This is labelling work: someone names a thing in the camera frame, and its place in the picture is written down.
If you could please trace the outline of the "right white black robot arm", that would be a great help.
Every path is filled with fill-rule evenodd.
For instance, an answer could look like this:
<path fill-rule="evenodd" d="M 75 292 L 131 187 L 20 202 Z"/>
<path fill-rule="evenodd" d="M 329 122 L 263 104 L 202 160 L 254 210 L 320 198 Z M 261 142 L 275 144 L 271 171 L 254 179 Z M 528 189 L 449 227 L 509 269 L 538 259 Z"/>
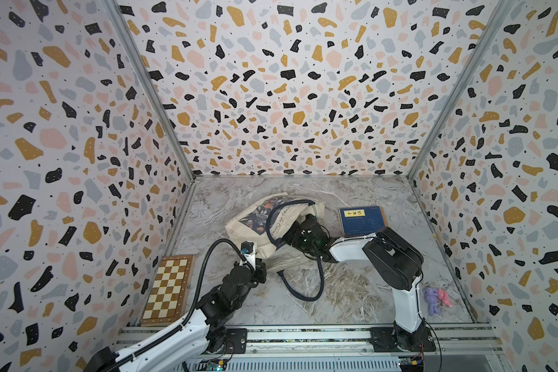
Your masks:
<path fill-rule="evenodd" d="M 322 264 L 368 261 L 391 287 L 395 301 L 395 321 L 391 329 L 373 331 L 373 347 L 416 352 L 427 346 L 426 321 L 419 305 L 419 283 L 423 279 L 423 255 L 389 227 L 361 237 L 333 238 L 312 215 L 293 223 L 283 237 L 271 238 L 278 249 L 290 246 L 316 261 L 320 292 L 325 279 Z"/>

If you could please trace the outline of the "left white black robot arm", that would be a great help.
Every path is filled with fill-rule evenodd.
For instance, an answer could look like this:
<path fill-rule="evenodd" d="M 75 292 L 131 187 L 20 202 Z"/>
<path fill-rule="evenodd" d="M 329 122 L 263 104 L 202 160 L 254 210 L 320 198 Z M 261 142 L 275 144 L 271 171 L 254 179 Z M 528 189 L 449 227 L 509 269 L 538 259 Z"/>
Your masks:
<path fill-rule="evenodd" d="M 99 350 L 86 371 L 170 371 L 204 352 L 214 353 L 226 338 L 226 323 L 240 309 L 251 289 L 266 281 L 266 264 L 255 260 L 255 269 L 234 264 L 221 285 L 202 296 L 191 316 L 130 347 L 114 352 Z"/>

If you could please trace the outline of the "cream canvas tote bag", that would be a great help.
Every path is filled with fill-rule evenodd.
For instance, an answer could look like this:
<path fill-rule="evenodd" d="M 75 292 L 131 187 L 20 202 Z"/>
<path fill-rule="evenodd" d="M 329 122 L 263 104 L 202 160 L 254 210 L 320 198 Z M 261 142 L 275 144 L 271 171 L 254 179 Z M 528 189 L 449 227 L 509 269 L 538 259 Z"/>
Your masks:
<path fill-rule="evenodd" d="M 304 254 L 296 250 L 283 241 L 283 236 L 294 222 L 301 223 L 306 218 L 316 218 L 322 226 L 325 211 L 326 204 L 323 201 L 282 192 L 263 197 L 246 207 L 226 223 L 225 229 L 229 239 L 237 246 L 244 241 L 256 243 L 256 258 L 266 263 L 267 271 L 277 273 L 292 296 L 303 302 L 316 302 L 324 292 L 322 262 L 329 259 L 325 248 L 330 234 L 323 228 L 326 244 L 318 254 Z M 297 260 L 300 258 L 310 259 L 317 264 L 320 285 L 315 295 L 305 295 L 296 291 L 285 277 L 285 270 L 297 266 Z"/>

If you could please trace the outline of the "navy book with yellow label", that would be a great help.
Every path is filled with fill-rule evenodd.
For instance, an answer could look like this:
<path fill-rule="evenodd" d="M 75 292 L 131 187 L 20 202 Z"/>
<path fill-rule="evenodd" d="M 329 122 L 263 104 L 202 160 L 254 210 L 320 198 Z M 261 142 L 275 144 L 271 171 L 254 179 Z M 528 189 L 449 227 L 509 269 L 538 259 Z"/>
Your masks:
<path fill-rule="evenodd" d="M 388 226 L 380 206 L 342 208 L 339 210 L 339 219 L 345 237 L 367 236 Z"/>

